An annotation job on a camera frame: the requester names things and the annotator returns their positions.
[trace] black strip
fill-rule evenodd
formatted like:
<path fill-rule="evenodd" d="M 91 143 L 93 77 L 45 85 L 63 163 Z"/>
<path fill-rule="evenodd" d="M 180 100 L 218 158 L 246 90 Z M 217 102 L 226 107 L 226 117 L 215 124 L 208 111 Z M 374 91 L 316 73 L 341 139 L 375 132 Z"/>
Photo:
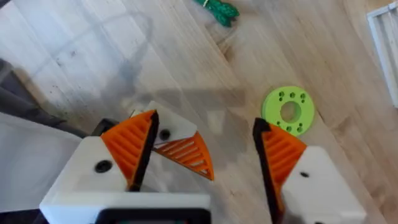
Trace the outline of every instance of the black strip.
<path fill-rule="evenodd" d="M 269 123 L 262 118 L 256 118 L 253 127 L 253 138 L 256 144 L 256 150 L 260 157 L 262 177 L 264 179 L 264 187 L 266 189 L 269 212 L 271 214 L 272 223 L 276 224 L 282 219 L 282 214 L 278 209 L 277 196 L 274 185 L 272 184 L 271 173 L 268 167 L 268 160 L 265 152 L 264 143 L 262 141 L 262 133 L 271 131 Z"/>
<path fill-rule="evenodd" d="M 112 119 L 102 119 L 97 127 L 95 127 L 94 131 L 92 132 L 91 136 L 101 136 L 103 133 L 107 132 L 109 129 L 118 125 L 119 122 L 112 120 Z"/>
<path fill-rule="evenodd" d="M 95 224 L 115 224 L 138 220 L 211 224 L 211 213 L 202 208 L 107 208 L 99 213 Z"/>
<path fill-rule="evenodd" d="M 145 171 L 147 170 L 147 166 L 149 163 L 150 153 L 154 148 L 157 130 L 159 128 L 159 115 L 155 111 L 150 118 L 152 120 L 152 124 L 150 125 L 147 139 L 145 140 L 145 145 L 142 150 L 141 159 L 138 163 L 136 175 L 134 176 L 132 185 L 129 188 L 130 192 L 138 192 L 141 188 L 142 181 L 144 180 Z"/>

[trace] wooden floor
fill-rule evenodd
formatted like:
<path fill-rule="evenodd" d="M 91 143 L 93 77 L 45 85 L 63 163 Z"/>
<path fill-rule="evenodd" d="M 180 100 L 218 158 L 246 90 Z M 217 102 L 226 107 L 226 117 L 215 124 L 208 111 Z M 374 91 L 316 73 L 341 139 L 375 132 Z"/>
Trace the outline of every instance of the wooden floor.
<path fill-rule="evenodd" d="M 147 181 L 210 194 L 215 223 L 271 223 L 251 128 L 267 93 L 301 86 L 317 107 L 302 140 L 328 150 L 369 223 L 397 223 L 398 112 L 366 21 L 390 1 L 230 2 L 232 29 L 192 0 L 13 0 L 0 10 L 0 57 L 86 131 L 150 100 L 196 123 L 216 180 L 154 156 Z"/>

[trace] orange ribbed pad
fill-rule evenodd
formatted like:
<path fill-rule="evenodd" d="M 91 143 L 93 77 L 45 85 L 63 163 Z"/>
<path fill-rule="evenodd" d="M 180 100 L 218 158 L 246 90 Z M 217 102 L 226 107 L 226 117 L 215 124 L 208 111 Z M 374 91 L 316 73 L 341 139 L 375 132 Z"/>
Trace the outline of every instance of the orange ribbed pad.
<path fill-rule="evenodd" d="M 278 200 L 279 210 L 283 211 L 284 206 L 280 191 L 282 185 L 293 170 L 307 147 L 302 141 L 270 124 L 271 132 L 262 133 L 269 172 L 274 184 L 275 194 Z"/>
<path fill-rule="evenodd" d="M 207 179 L 214 180 L 210 154 L 198 132 L 191 138 L 169 142 L 156 152 Z"/>
<path fill-rule="evenodd" d="M 131 187 L 136 179 L 146 141 L 152 125 L 152 115 L 155 111 L 148 111 L 119 123 L 101 135 L 113 159 L 118 164 L 127 180 L 127 187 Z"/>

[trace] green 3d printed disc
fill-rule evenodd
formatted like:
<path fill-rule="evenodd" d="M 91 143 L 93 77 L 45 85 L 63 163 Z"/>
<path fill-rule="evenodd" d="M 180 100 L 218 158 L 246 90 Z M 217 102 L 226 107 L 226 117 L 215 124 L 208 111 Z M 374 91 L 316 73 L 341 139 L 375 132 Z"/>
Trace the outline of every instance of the green 3d printed disc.
<path fill-rule="evenodd" d="M 289 119 L 282 118 L 282 107 L 285 105 L 294 108 Z M 294 136 L 299 136 L 310 128 L 314 114 L 311 96 L 296 86 L 283 86 L 272 91 L 264 100 L 261 111 L 262 118 Z"/>

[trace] green rope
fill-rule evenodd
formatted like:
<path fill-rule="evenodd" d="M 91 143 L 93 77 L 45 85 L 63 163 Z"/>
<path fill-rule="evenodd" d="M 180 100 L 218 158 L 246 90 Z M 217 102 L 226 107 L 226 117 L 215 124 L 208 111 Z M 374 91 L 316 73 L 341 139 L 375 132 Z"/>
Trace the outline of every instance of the green rope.
<path fill-rule="evenodd" d="M 216 20 L 226 27 L 231 27 L 231 21 L 239 16 L 239 11 L 230 3 L 220 0 L 195 0 L 203 7 L 207 8 L 216 18 Z"/>

